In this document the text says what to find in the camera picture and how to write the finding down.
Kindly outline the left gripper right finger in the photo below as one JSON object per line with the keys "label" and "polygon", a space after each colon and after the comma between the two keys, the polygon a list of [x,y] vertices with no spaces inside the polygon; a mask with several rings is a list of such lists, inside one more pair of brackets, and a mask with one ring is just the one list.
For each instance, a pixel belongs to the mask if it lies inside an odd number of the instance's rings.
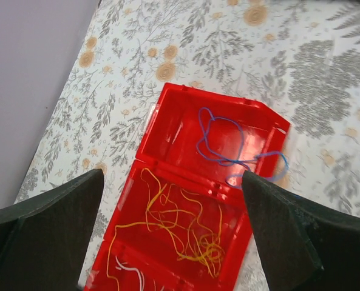
{"label": "left gripper right finger", "polygon": [[360,218],[249,171],[242,191],[270,290],[360,290]]}

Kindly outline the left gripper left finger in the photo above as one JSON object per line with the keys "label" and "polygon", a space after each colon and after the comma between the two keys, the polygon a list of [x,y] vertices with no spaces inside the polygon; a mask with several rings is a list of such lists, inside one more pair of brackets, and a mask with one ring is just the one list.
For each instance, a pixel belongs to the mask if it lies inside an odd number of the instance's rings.
{"label": "left gripper left finger", "polygon": [[103,189],[93,169],[0,209],[0,290],[76,290]]}

